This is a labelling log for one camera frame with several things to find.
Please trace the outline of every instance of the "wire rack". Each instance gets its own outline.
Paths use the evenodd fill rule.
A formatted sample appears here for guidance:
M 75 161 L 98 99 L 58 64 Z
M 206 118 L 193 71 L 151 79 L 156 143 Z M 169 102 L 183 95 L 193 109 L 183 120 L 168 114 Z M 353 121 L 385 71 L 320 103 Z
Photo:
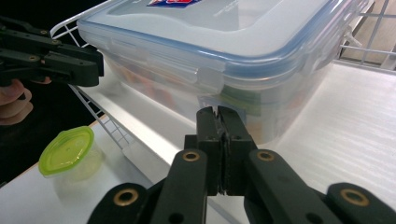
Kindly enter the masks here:
M 98 7 L 111 4 L 104 2 L 76 16 L 58 23 L 50 30 L 54 39 L 66 39 L 81 48 L 90 45 L 78 34 L 77 20 Z M 370 0 L 368 6 L 350 25 L 345 41 L 340 46 L 340 53 L 335 60 L 358 63 L 378 69 L 395 70 L 396 66 L 396 0 Z M 76 96 L 87 107 L 105 131 L 123 149 L 134 141 L 131 133 L 121 126 L 91 101 L 77 87 L 70 86 Z

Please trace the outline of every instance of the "plastic food container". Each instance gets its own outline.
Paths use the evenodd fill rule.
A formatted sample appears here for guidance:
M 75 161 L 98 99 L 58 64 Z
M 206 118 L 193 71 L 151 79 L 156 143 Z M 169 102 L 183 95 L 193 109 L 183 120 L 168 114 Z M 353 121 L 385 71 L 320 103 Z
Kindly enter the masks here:
M 116 0 L 78 21 L 130 87 L 195 120 L 236 111 L 256 144 L 287 130 L 367 0 Z
M 92 176 L 102 158 L 92 129 L 81 126 L 60 132 L 47 145 L 40 156 L 38 170 L 44 177 L 62 179 L 63 185 L 73 184 Z

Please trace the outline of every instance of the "white surface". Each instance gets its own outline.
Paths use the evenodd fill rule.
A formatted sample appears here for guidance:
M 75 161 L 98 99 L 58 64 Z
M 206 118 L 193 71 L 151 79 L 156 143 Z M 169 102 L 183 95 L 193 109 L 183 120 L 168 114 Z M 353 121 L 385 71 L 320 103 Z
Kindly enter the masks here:
M 396 209 L 396 76 L 354 66 L 330 66 L 304 111 L 278 146 L 270 149 L 314 189 L 325 192 L 330 184 L 346 181 L 367 188 Z M 118 90 L 107 91 L 111 86 Z M 121 85 L 110 74 L 98 88 L 83 90 L 151 148 L 158 156 L 153 158 L 163 158 L 157 160 L 161 165 L 170 164 L 183 148 L 185 134 L 195 133 L 192 122 Z M 145 171 L 153 164 L 140 168 Z
M 37 165 L 33 166 L 0 189 L 1 224 L 87 223 L 95 206 L 118 184 L 132 182 L 146 188 L 151 186 L 100 125 L 96 124 L 92 129 L 96 143 L 105 154 L 99 171 L 84 181 L 59 185 L 59 182 L 43 177 Z M 207 209 L 207 220 L 209 223 L 228 223 L 211 206 Z
M 396 209 L 396 76 L 339 63 L 328 72 L 300 117 L 271 149 L 314 189 L 325 192 L 330 184 L 346 181 L 370 190 Z M 195 133 L 189 120 L 121 85 L 109 73 L 100 86 L 83 90 L 152 148 L 141 146 L 129 153 L 133 160 L 140 160 L 138 166 L 148 178 L 166 175 L 166 165 L 182 148 L 184 135 Z M 131 181 L 149 185 L 103 130 L 97 129 L 101 127 L 96 125 L 95 133 L 106 160 L 92 179 L 79 186 L 80 193 L 60 198 L 60 191 L 35 166 L 0 189 L 0 223 L 85 223 L 112 187 Z M 150 161 L 142 162 L 147 160 L 141 160 L 139 151 Z M 207 223 L 247 223 L 241 198 L 211 197 L 208 202 Z
M 314 189 L 353 183 L 396 210 L 396 73 L 329 72 L 274 149 Z

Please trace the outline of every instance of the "label on lid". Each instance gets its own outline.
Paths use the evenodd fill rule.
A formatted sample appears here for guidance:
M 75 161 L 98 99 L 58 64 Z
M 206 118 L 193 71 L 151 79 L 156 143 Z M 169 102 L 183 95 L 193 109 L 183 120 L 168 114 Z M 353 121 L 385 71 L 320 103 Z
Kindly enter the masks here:
M 152 0 L 148 7 L 187 7 L 201 0 Z

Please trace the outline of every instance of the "brass screw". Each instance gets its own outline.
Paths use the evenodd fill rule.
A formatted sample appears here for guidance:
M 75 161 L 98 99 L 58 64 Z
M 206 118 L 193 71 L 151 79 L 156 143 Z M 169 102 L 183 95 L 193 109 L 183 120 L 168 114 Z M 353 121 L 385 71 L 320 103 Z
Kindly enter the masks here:
M 357 206 L 367 206 L 370 201 L 368 198 L 362 194 L 360 191 L 355 189 L 342 189 L 341 196 L 349 203 L 355 204 Z
M 139 197 L 139 193 L 135 189 L 122 189 L 113 198 L 114 204 L 118 206 L 127 206 L 134 203 Z
M 29 61 L 35 61 L 37 60 L 37 57 L 35 55 L 29 56 Z
M 273 161 L 275 159 L 274 154 L 272 154 L 271 152 L 268 151 L 262 151 L 260 150 L 257 153 L 257 157 L 262 160 L 262 161 Z
M 199 158 L 199 154 L 193 151 L 189 151 L 183 154 L 183 159 L 185 161 L 198 161 Z

